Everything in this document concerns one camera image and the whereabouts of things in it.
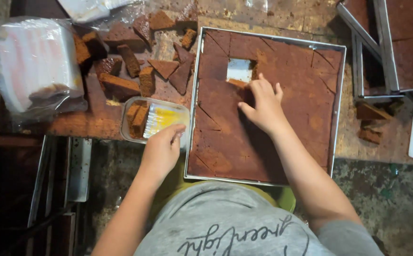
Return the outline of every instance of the plastic container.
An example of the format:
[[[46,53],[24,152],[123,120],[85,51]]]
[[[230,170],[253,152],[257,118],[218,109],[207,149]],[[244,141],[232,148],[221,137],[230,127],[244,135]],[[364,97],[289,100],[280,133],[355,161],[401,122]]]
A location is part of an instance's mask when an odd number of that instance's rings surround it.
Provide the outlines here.
[[[129,125],[126,121],[126,113],[132,103],[136,101],[146,101],[150,107],[143,138],[131,137],[129,133]],[[186,150],[188,148],[190,134],[190,116],[191,113],[189,109],[179,104],[152,98],[132,97],[124,103],[119,133],[121,133],[121,136],[123,136],[125,140],[146,144],[147,139],[158,131],[172,124],[182,123],[186,125],[186,131],[181,135],[181,149]]]

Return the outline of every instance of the gray t-shirt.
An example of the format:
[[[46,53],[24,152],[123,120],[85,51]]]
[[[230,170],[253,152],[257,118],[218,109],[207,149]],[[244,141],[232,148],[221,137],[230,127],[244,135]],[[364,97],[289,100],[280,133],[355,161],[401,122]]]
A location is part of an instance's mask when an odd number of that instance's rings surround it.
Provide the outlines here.
[[[383,254],[361,225],[331,221],[315,235],[299,218],[255,191],[205,182],[169,201],[134,255]]]

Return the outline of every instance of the dirty wooden table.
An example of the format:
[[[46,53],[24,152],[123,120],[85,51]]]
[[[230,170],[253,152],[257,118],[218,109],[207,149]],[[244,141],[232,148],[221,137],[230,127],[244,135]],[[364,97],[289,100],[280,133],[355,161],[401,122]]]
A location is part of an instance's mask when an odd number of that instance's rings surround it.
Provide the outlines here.
[[[177,2],[168,0],[152,1],[146,7],[146,10],[164,9],[169,16],[175,17],[187,3],[188,0],[178,0]],[[413,164],[413,159],[408,157],[413,107],[408,101],[397,117],[387,125],[381,145],[377,146],[357,137],[359,121],[355,119],[352,97],[351,34],[349,28],[336,14],[336,1],[269,0],[268,3],[268,12],[265,12],[257,6],[246,6],[243,0],[199,0],[199,27],[209,26],[346,45],[348,48],[347,62],[335,157]],[[44,6],[41,6],[37,0],[14,0],[13,5],[14,13],[11,10],[11,15],[24,14],[46,18],[65,17],[65,13],[60,9],[56,0],[44,1]],[[157,44],[153,46],[152,58],[170,60],[174,53],[172,42],[177,40],[177,36],[157,32],[155,39]],[[197,45],[195,44],[191,52],[195,52],[196,49]],[[174,88],[168,85],[167,82],[157,78],[158,89],[154,97],[183,104],[189,108],[192,83],[191,76],[188,91],[186,96],[183,97],[177,95]],[[106,100],[95,83],[90,84],[85,92],[90,104],[88,111],[60,114],[51,124],[19,128],[19,132],[123,139],[119,134],[121,104]],[[5,112],[3,108],[4,105],[1,101],[0,113]],[[0,114],[0,130],[6,130],[9,127],[9,123],[5,122],[5,116],[6,114]]]

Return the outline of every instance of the person's right hand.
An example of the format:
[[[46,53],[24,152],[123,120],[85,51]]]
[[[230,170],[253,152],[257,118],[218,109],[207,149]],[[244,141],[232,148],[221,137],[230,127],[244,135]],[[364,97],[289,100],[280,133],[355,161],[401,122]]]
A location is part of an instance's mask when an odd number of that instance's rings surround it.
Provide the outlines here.
[[[255,109],[245,102],[238,103],[238,107],[255,125],[269,136],[273,136],[288,124],[281,108],[281,85],[276,84],[275,93],[271,84],[260,73],[259,79],[250,81],[249,87],[255,97]]]

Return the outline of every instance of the hand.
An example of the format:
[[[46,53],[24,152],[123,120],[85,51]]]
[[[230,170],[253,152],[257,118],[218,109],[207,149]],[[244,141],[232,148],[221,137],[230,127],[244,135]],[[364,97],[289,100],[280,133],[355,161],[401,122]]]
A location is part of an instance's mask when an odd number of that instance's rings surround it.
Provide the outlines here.
[[[180,137],[185,130],[186,125],[173,124],[151,136],[135,179],[159,188],[180,157]]]
[[[288,124],[281,108],[283,96],[281,85],[276,84],[276,93],[274,93],[271,84],[260,73],[259,79],[250,81],[249,87],[255,97],[255,109],[245,102],[238,103],[238,107],[249,120],[272,137]]]

